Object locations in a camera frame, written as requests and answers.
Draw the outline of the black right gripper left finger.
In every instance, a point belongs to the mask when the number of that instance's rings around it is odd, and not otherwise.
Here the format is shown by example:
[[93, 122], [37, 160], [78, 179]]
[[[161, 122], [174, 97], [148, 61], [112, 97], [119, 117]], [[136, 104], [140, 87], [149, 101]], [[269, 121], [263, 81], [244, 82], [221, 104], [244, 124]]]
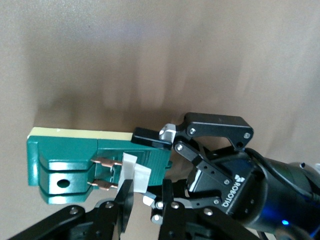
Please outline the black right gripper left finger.
[[115, 199], [102, 200], [89, 212], [69, 205], [11, 237], [12, 240], [119, 240], [134, 203], [134, 183], [124, 181]]

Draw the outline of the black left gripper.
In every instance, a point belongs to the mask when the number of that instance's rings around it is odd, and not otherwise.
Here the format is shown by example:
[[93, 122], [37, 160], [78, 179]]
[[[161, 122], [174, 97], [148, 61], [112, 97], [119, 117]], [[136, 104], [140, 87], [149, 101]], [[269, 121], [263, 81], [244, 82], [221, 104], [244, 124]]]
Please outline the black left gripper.
[[[244, 152], [253, 128], [239, 116], [188, 112], [179, 125], [166, 124], [159, 132], [137, 127], [132, 143], [161, 150], [175, 150], [193, 165], [187, 179], [193, 208], [213, 206], [241, 223], [263, 219], [264, 174]], [[208, 150], [199, 137], [225, 138], [230, 146]]]

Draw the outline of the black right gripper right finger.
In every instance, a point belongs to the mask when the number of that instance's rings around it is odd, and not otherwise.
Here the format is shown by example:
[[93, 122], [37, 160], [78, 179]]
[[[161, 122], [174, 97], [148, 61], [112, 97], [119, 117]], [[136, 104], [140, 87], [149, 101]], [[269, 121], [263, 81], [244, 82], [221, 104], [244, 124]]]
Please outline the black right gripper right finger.
[[213, 206], [185, 208], [174, 200], [172, 181], [162, 182], [160, 240], [257, 240], [258, 237]]

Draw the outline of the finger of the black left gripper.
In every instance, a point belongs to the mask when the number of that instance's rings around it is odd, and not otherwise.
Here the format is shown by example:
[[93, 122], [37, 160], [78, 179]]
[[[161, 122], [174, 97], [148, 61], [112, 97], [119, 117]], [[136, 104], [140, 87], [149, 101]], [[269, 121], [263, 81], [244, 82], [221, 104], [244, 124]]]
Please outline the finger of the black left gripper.
[[[189, 192], [187, 189], [174, 189], [173, 199], [184, 205], [185, 220], [191, 222], [197, 219], [196, 209], [208, 206], [217, 207], [222, 202], [222, 193], [219, 190]], [[151, 207], [151, 221], [155, 224], [162, 224], [164, 218], [162, 190], [148, 189], [146, 193], [143, 193], [142, 201]]]

